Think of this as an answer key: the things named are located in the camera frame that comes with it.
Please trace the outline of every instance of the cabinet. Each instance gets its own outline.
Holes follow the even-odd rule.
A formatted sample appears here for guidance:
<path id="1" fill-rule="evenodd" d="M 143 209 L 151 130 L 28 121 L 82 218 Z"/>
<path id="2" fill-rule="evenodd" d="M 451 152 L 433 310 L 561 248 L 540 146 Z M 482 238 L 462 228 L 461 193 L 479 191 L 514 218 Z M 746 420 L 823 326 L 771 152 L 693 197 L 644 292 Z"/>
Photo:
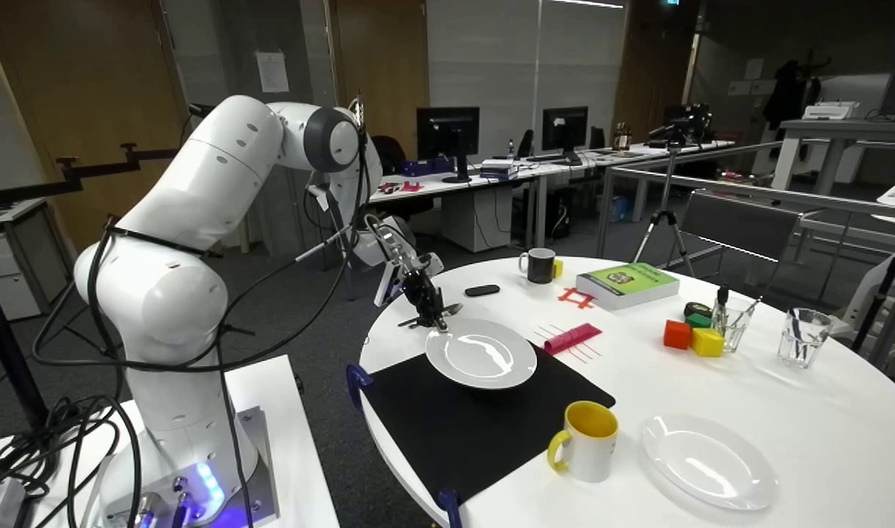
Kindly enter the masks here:
<path id="1" fill-rule="evenodd" d="M 69 253 L 44 199 L 0 212 L 0 306 L 5 320 L 38 317 L 69 275 Z"/>

